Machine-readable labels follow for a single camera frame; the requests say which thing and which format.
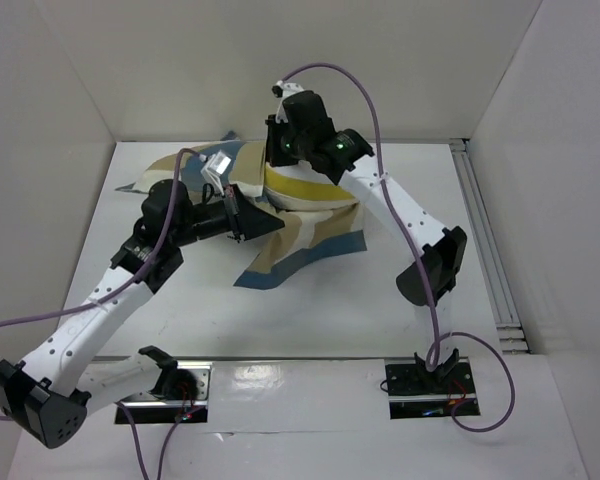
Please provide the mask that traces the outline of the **white pillow yellow edge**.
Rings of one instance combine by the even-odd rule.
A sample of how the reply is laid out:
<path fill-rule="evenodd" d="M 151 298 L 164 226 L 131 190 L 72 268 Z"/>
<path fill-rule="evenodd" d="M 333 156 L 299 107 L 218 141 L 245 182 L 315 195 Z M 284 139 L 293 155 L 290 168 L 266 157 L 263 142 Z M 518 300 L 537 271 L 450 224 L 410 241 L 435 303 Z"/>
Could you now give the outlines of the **white pillow yellow edge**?
<path fill-rule="evenodd" d="M 288 211 L 325 211 L 354 205 L 358 200 L 315 172 L 308 162 L 264 166 L 264 193 L 271 204 Z"/>

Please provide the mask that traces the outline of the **blue beige checked pillowcase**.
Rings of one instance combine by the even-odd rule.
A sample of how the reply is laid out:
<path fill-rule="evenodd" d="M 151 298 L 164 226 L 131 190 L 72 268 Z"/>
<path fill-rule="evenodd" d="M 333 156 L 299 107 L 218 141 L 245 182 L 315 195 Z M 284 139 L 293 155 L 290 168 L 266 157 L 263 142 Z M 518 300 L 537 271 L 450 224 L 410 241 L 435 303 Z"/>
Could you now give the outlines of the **blue beige checked pillowcase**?
<path fill-rule="evenodd" d="M 222 176 L 222 184 L 207 183 L 201 175 L 205 158 L 219 150 L 232 163 Z M 325 211 L 288 211 L 269 202 L 264 193 L 266 147 L 262 141 L 225 140 L 199 145 L 178 155 L 173 153 L 153 162 L 133 183 L 122 191 L 148 196 L 149 189 L 162 180 L 181 181 L 194 204 L 222 201 L 227 212 L 227 186 L 235 184 L 256 207 L 284 221 L 284 227 L 264 235 L 266 243 L 255 259 L 237 277 L 237 287 L 268 290 L 281 285 L 303 267 L 334 256 L 365 250 L 364 209 L 354 205 Z M 137 222 L 130 241 L 133 247 L 150 249 L 137 235 Z M 163 265 L 179 247 L 164 245 L 157 258 Z"/>

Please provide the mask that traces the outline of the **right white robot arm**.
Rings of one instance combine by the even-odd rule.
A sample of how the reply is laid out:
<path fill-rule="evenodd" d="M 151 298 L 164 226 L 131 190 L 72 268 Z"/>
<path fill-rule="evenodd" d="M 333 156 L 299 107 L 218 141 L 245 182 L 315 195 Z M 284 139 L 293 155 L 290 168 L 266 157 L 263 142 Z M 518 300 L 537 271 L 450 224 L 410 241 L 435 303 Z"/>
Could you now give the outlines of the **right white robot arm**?
<path fill-rule="evenodd" d="M 403 242 L 410 265 L 396 277 L 401 295 L 431 317 L 431 347 L 417 356 L 416 379 L 428 392 L 440 391 L 451 379 L 459 353 L 443 344 L 451 322 L 441 319 L 440 300 L 456 286 L 467 244 L 465 231 L 448 228 L 421 207 L 382 165 L 381 152 L 356 131 L 336 131 L 325 119 L 304 130 L 276 114 L 265 120 L 268 159 L 285 166 L 305 161 L 310 168 L 351 194 Z"/>

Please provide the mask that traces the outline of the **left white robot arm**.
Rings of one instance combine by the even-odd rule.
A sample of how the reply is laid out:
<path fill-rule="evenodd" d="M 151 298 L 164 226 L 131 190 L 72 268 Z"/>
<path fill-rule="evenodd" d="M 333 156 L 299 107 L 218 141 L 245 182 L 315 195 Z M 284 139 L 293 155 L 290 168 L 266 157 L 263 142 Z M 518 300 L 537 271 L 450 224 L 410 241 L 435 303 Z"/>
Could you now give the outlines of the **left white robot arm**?
<path fill-rule="evenodd" d="M 83 304 L 37 349 L 17 363 L 0 361 L 0 408 L 48 449 L 68 442 L 87 417 L 142 392 L 156 399 L 192 399 L 196 378 L 155 346 L 124 361 L 92 360 L 113 334 L 182 265 L 182 247 L 218 235 L 251 240 L 283 228 L 235 185 L 217 201 L 195 204 L 180 181 L 154 184 L 132 235 Z"/>

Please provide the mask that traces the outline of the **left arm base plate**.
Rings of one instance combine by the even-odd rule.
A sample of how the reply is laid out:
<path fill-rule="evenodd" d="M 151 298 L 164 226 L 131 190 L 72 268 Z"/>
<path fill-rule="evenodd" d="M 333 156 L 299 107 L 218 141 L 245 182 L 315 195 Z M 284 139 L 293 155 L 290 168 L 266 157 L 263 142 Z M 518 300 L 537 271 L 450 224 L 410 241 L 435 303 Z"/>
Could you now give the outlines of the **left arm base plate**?
<path fill-rule="evenodd" d="M 210 365 L 182 364 L 162 389 L 135 393 L 121 404 L 139 425 L 206 423 L 210 374 Z"/>

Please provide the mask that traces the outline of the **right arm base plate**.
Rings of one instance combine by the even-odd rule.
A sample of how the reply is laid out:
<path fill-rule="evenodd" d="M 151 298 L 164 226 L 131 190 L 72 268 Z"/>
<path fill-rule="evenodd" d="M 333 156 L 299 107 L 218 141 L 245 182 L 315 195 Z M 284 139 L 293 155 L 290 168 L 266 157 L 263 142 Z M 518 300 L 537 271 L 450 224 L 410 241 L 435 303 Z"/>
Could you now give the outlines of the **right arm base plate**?
<path fill-rule="evenodd" d="M 450 417 L 454 407 L 458 417 L 480 415 L 471 366 L 457 349 L 435 372 L 418 356 L 387 361 L 379 387 L 388 396 L 392 420 Z"/>

